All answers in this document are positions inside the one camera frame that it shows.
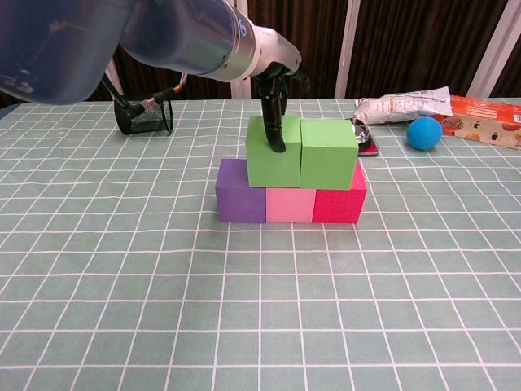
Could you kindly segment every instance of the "blue robot arm cover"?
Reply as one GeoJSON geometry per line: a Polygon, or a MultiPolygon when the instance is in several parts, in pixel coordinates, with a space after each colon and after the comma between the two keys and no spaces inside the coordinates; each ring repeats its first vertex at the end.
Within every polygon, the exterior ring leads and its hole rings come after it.
{"type": "Polygon", "coordinates": [[[286,78],[309,81],[299,51],[225,0],[4,0],[0,90],[23,100],[87,99],[118,44],[137,61],[218,81],[252,77],[266,136],[285,150],[286,78]]]}

